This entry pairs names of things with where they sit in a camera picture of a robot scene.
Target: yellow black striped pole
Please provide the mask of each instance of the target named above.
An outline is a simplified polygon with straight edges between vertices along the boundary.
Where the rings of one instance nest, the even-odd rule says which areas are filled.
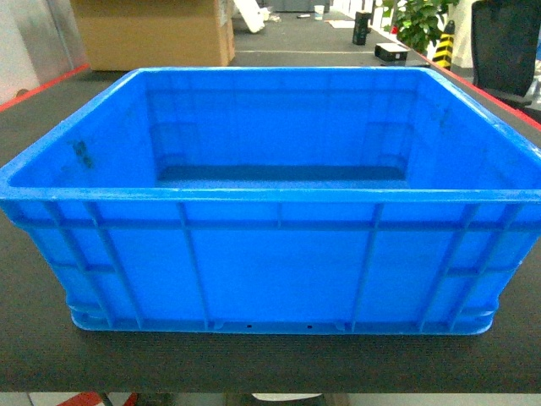
[[[451,70],[451,60],[453,58],[453,42],[455,40],[455,21],[451,20],[445,26],[441,34],[440,44],[432,61],[442,68]]]

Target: crate rim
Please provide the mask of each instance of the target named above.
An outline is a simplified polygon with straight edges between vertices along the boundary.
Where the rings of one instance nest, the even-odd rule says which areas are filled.
[[[172,201],[275,201],[275,202],[456,202],[456,203],[541,203],[541,189],[177,189],[177,188],[29,188],[12,186],[11,178],[50,144],[62,138],[82,118],[96,110],[109,96],[133,78],[143,74],[172,72],[381,72],[403,71],[428,75],[454,97],[481,115],[501,136],[511,141],[541,170],[541,149],[518,134],[508,123],[460,90],[442,74],[425,68],[404,67],[234,67],[234,68],[142,68],[125,74],[80,109],[53,127],[32,145],[0,167],[0,203],[13,200],[172,200]]]

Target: crate bottom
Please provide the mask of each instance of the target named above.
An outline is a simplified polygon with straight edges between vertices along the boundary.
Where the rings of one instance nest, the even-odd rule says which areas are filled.
[[[452,328],[448,323],[427,322],[419,329],[414,322],[209,322],[203,321],[115,321],[111,326],[107,320],[88,317],[72,312],[74,324],[87,331],[114,332],[197,332],[230,334],[296,334],[296,335],[475,335],[486,332],[494,316],[480,317],[473,321],[457,322]]]
[[[183,189],[409,189],[396,167],[184,166],[161,171],[157,187]]]

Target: black table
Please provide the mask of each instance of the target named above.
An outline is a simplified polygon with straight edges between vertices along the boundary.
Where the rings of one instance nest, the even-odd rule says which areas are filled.
[[[351,34],[283,14],[238,31],[233,64],[380,64],[385,39],[356,47]],[[120,75],[85,71],[0,113],[0,165]],[[538,129],[451,80],[541,145]],[[477,337],[83,332],[30,238],[0,215],[0,391],[541,392],[540,257],[538,244]]]

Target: potted plant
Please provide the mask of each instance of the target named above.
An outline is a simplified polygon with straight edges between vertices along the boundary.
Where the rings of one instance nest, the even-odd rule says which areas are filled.
[[[441,37],[439,21],[444,24],[444,14],[449,5],[456,6],[460,0],[402,0],[396,10],[397,38],[415,51],[426,54],[429,43]]]

